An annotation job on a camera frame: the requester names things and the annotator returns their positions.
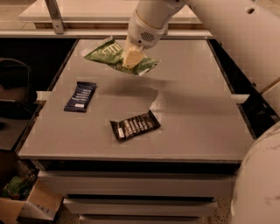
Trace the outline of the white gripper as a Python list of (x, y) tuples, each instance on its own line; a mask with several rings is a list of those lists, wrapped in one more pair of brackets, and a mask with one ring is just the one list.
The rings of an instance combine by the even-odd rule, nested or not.
[(165, 34), (166, 15), (147, 10), (134, 10), (129, 21), (128, 37), (122, 51), (122, 66), (132, 69), (144, 58), (143, 48), (152, 48)]

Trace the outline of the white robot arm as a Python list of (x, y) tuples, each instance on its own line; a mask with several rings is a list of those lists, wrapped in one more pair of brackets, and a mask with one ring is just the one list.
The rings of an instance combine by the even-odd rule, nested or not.
[[(254, 0), (140, 0), (129, 21), (123, 65), (132, 68), (189, 7), (247, 75), (264, 86), (279, 76), (279, 18)], [(231, 200), (230, 224), (280, 224), (280, 126), (252, 144), (241, 163)]]

